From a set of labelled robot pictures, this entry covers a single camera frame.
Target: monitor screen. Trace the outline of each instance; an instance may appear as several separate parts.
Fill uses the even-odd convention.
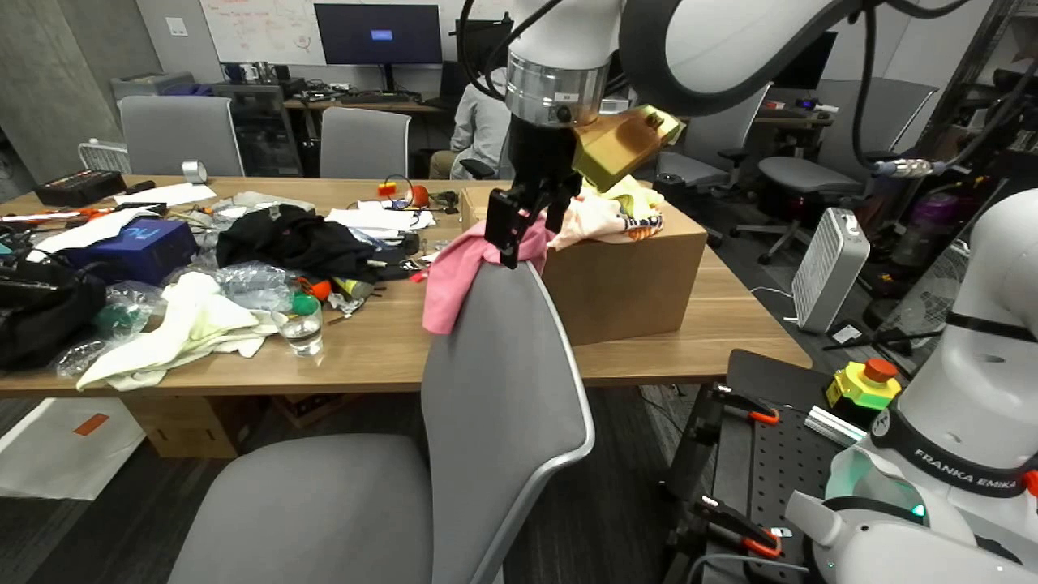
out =
[[[327,65],[437,65],[437,5],[315,3]]]
[[[776,88],[815,91],[825,65],[831,61],[836,33],[818,34],[798,59],[790,59],[779,74]]]

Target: chair backrest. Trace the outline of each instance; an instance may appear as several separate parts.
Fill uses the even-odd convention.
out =
[[[226,98],[129,94],[120,123],[135,176],[182,176],[184,160],[206,176],[247,176]]]
[[[409,178],[409,125],[404,113],[327,106],[322,113],[322,176]]]
[[[736,156],[746,149],[753,119],[756,119],[760,106],[765,105],[769,91],[773,91],[773,85],[760,88],[756,94],[749,94],[746,99],[740,99],[725,110],[692,118],[688,130],[674,149],[698,160],[698,162],[730,170],[725,156]]]
[[[859,80],[821,80],[818,99],[840,106],[832,123],[821,137],[818,162],[831,165],[843,176],[866,178],[866,170],[853,156],[853,106],[857,106]],[[936,99],[936,88],[875,79],[869,88],[866,113],[862,113],[862,151],[898,156],[906,130],[929,110]]]
[[[969,0],[941,19],[912,19],[890,5],[879,5],[875,19],[875,72],[869,106],[862,113],[866,156],[912,151],[936,123],[948,91],[965,72],[976,42],[1001,16],[994,0]],[[866,19],[836,30],[832,51],[821,72],[818,98],[836,105],[832,125],[825,130],[818,162],[862,178],[866,170],[853,156],[853,106],[862,74]]]
[[[424,363],[431,584],[489,584],[553,469],[594,446],[582,382],[532,265],[483,265]]]

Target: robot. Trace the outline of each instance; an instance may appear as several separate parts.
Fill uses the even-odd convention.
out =
[[[485,240],[508,251],[547,211],[562,220],[614,44],[644,99],[716,110],[765,85],[798,44],[889,3],[943,16],[964,0],[515,0],[508,156]],[[825,582],[1038,582],[1038,192],[998,201],[972,229],[972,261],[925,369],[873,437],[832,460],[831,501],[794,494],[786,520],[815,542]]]

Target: desk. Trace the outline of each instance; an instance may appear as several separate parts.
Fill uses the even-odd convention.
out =
[[[424,183],[431,192],[458,192],[462,215],[437,218],[424,238],[431,245],[446,243],[483,218],[493,183]],[[370,199],[376,183],[347,178],[216,178],[210,185],[231,199],[236,192],[264,192],[312,201],[319,209],[350,204]],[[0,204],[0,215],[37,211],[36,196]],[[216,395],[312,395],[312,393],[415,393],[421,382],[428,338],[421,320],[421,287],[410,282],[390,282],[383,298],[373,298],[360,314],[323,330],[323,363],[315,365],[289,353],[286,345],[270,342],[253,360],[210,358],[170,369],[161,385],[126,395],[126,405],[149,417],[149,435],[161,423],[182,430],[182,416],[221,412]],[[587,385],[637,385],[637,382],[700,382],[722,379],[730,349],[756,349],[786,363],[812,365],[807,353],[782,330],[782,324],[746,291],[746,285],[703,251],[695,291],[688,298],[683,324],[674,334],[581,345],[578,363]],[[53,372],[0,372],[0,395],[77,395],[67,379]]]

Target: floor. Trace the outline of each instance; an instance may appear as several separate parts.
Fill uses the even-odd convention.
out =
[[[732,211],[708,211],[720,229]],[[776,319],[790,310],[787,287],[798,253],[760,265],[762,240],[740,238],[716,245],[736,276],[760,291]],[[825,338],[790,330],[818,369],[832,369],[845,353],[826,353]],[[513,584],[656,584],[665,572],[671,525],[657,476],[674,452],[695,385],[595,388],[595,453],[562,473],[524,532],[506,573]],[[28,403],[0,403],[0,430]],[[360,398],[322,430],[410,430],[419,403]],[[270,412],[247,446],[298,435]],[[140,446],[103,495],[89,507],[0,501],[0,582],[2,584],[161,584],[178,542],[216,467],[160,460]]]

